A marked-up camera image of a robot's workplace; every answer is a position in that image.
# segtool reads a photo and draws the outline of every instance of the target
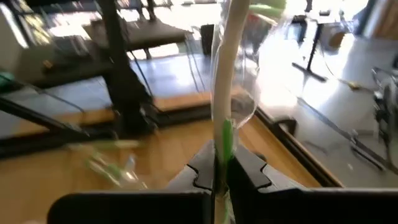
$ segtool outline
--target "table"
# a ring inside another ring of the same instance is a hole
[[[179,29],[168,24],[164,24],[159,21],[133,21],[133,22],[124,22],[119,21],[121,25],[122,35],[126,44],[125,50],[130,52],[133,50],[139,49],[149,49],[151,47],[158,47],[165,44],[174,44],[174,43],[184,43],[187,48],[187,56],[188,63],[191,66],[191,60],[189,54],[191,52],[191,48],[188,46],[186,42],[186,35],[191,34],[190,31]],[[106,36],[106,29],[104,24],[101,21],[94,21],[90,25],[83,26],[84,30],[90,36],[92,41],[98,46],[99,50],[95,47],[91,48],[94,55],[101,55],[101,57],[108,57],[109,55],[109,43],[108,38]],[[147,89],[150,94],[152,94],[149,84],[146,82],[145,75],[143,74],[137,59],[134,56],[134,61],[138,66],[138,69],[141,72],[141,75],[144,77],[144,81],[146,83]],[[195,58],[193,58],[193,62],[195,63],[195,68],[199,74]],[[192,78],[195,83],[196,89],[199,91],[199,87],[196,83],[195,76],[192,72]]]
[[[310,76],[312,76],[313,78],[316,78],[317,80],[319,80],[319,81],[321,81],[321,82],[325,82],[325,81],[327,80],[326,77],[323,77],[323,76],[321,76],[321,75],[318,75],[318,74],[314,73],[314,72],[311,70],[311,64],[312,64],[313,56],[315,55],[315,51],[316,51],[316,49],[317,49],[318,41],[319,41],[319,39],[320,39],[320,37],[321,37],[321,34],[322,34],[323,26],[324,26],[325,24],[335,23],[335,22],[337,22],[337,20],[334,19],[334,18],[331,19],[331,18],[328,17],[328,16],[317,16],[317,17],[309,17],[309,18],[307,19],[307,21],[315,21],[315,22],[317,23],[317,30],[315,31],[315,36],[314,36],[314,38],[313,38],[313,44],[312,44],[312,48],[311,48],[309,60],[308,60],[307,65],[306,65],[305,67],[304,67],[303,65],[300,65],[300,64],[295,63],[295,62],[293,62],[292,65],[293,65],[295,68],[297,68],[297,69],[299,69],[300,71],[302,71],[304,74],[310,75]]]

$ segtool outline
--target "metal rod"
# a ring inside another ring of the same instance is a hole
[[[187,43],[185,41],[184,41],[184,44],[185,44],[185,48],[188,51],[188,45],[187,45]],[[199,93],[200,90],[199,90],[199,87],[198,87],[198,84],[197,84],[197,81],[196,81],[196,78],[195,78],[195,74],[193,73],[193,70],[192,70],[191,58],[189,57],[189,54],[187,54],[187,57],[188,57],[189,69],[191,70],[192,80],[193,80],[193,83],[195,84],[195,88],[197,89],[197,92]]]
[[[308,64],[307,64],[307,71],[309,71],[309,72],[311,72],[312,59],[313,59],[313,56],[315,55],[315,50],[317,49],[318,40],[321,37],[322,28],[323,28],[323,24],[317,23],[317,32],[315,33],[315,37],[313,38],[310,59],[308,60]]]
[[[205,91],[205,90],[206,90],[206,86],[205,86],[205,83],[203,82],[203,79],[202,79],[202,77],[201,77],[201,74],[200,74],[200,71],[199,71],[199,68],[198,68],[197,61],[195,60],[195,56],[193,55],[193,50],[191,49],[191,47],[189,46],[189,43],[187,43],[187,41],[185,41],[185,46],[186,46],[186,48],[187,48],[188,59],[189,59],[189,55],[191,55],[191,56],[192,56],[192,59],[193,59],[193,63],[195,64],[195,68],[196,68],[196,70],[197,70],[197,74],[198,74],[198,76],[199,76],[201,85],[202,85],[202,87],[203,87],[203,91]]]
[[[107,77],[106,84],[113,105],[121,113],[124,113],[123,111],[130,107],[137,108],[137,105],[150,100],[150,97],[145,86],[138,80],[137,74],[131,70],[115,2],[113,0],[98,0],[97,3],[103,13],[106,38],[114,70],[113,74]]]
[[[77,129],[71,128],[69,125],[59,122],[55,119],[52,119],[46,115],[40,114],[34,110],[28,109],[24,106],[18,105],[12,101],[9,101],[5,98],[0,97],[0,110],[11,115],[17,116],[22,119],[26,119],[35,124],[44,126],[49,130],[67,130],[79,134],[83,134],[79,132]]]

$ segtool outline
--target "plastic bag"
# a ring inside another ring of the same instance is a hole
[[[284,39],[292,18],[287,14],[286,2],[283,0],[256,1],[256,3],[247,0],[239,1],[234,2],[240,4],[236,9],[230,7],[231,2],[218,1],[221,14],[219,23],[215,25],[211,51],[213,75],[211,107],[216,133],[220,130],[220,127],[216,127],[217,120],[230,119],[234,130],[237,130],[253,115],[261,94],[259,74],[261,70],[275,62],[272,59],[273,56],[286,54],[286,52],[279,52],[275,42]],[[242,6],[245,5],[244,2],[249,4],[248,7],[246,6],[248,13],[241,15],[245,13]],[[232,14],[233,16],[228,20],[228,15]],[[246,21],[239,25],[237,24],[239,21],[236,21],[239,19],[234,20],[238,17]],[[238,37],[228,37],[235,35],[240,29]],[[226,56],[225,52],[231,52],[232,55],[227,55],[229,57],[236,56],[233,64],[225,62],[230,59],[223,58]],[[232,73],[230,80],[226,78],[228,76],[223,75],[224,72]],[[226,98],[223,96],[225,93],[230,99],[229,102],[223,100]]]
[[[83,144],[69,144],[68,147],[83,156],[87,168],[102,175],[120,189],[147,189],[146,184],[138,178],[135,170],[134,156],[130,154],[124,167],[106,156],[105,151],[116,151],[122,148],[136,147],[137,141],[96,141]]]
[[[211,110],[218,158],[219,192],[216,223],[229,223],[226,173],[238,144],[238,130],[254,114],[261,95],[259,74],[275,72],[291,16],[286,1],[219,1],[220,21],[215,24],[211,48],[213,89]]]

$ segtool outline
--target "black bar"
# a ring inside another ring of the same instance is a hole
[[[83,128],[83,134],[70,134],[65,131],[45,131],[28,136],[0,139],[0,159],[23,156],[36,152],[61,149],[73,142],[114,139],[115,135],[107,128],[109,124],[95,124]]]
[[[208,103],[179,110],[160,112],[157,114],[157,125],[159,128],[164,128],[210,118],[211,106]]]
[[[321,82],[325,82],[326,81],[325,77],[320,76],[320,75],[318,75],[316,73],[313,73],[311,71],[311,64],[312,64],[313,56],[315,55],[315,50],[317,49],[317,44],[318,44],[318,41],[319,41],[319,39],[321,37],[322,29],[323,29],[323,24],[322,23],[317,23],[317,31],[315,33],[315,37],[313,38],[312,49],[311,49],[311,53],[310,53],[310,58],[309,58],[308,63],[307,63],[307,67],[304,68],[303,66],[301,66],[301,65],[299,65],[299,64],[297,64],[295,62],[293,62],[292,65],[295,68],[301,70],[306,75],[311,75],[312,77],[316,78],[317,80],[319,80]]]
[[[154,11],[155,3],[154,0],[147,0],[147,3],[148,3],[149,20],[153,22],[156,20],[155,11]]]
[[[49,118],[48,116],[18,105],[2,97],[0,97],[0,110],[19,118],[26,119],[35,124],[44,126],[51,131],[69,131],[73,133],[84,134],[77,129],[71,128],[71,126],[67,124],[61,123],[55,119]]]
[[[127,48],[121,30],[121,18],[113,0],[98,0],[103,13],[109,53],[113,63],[113,73],[105,77],[109,96],[120,119],[120,134],[148,133],[152,128],[143,118],[141,106],[152,103],[145,86],[139,81],[137,74],[131,70],[126,55]]]
[[[313,59],[313,56],[315,55],[315,50],[317,49],[317,44],[318,44],[319,38],[321,37],[322,28],[323,28],[323,24],[317,24],[317,31],[315,33],[315,37],[313,38],[310,59],[308,60],[308,64],[307,64],[307,71],[309,71],[309,72],[311,72],[312,59]]]

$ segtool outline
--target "wooden floor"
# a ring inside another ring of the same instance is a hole
[[[212,130],[210,120],[172,126],[140,138],[139,147],[112,151],[107,156],[123,166],[134,155],[138,176],[149,188],[159,189],[213,138]],[[269,164],[285,175],[306,187],[320,186],[258,118],[245,124],[239,137],[249,150],[265,155]],[[51,204],[62,195],[103,189],[114,186],[89,170],[80,154],[68,149],[0,161],[1,223],[44,223]]]

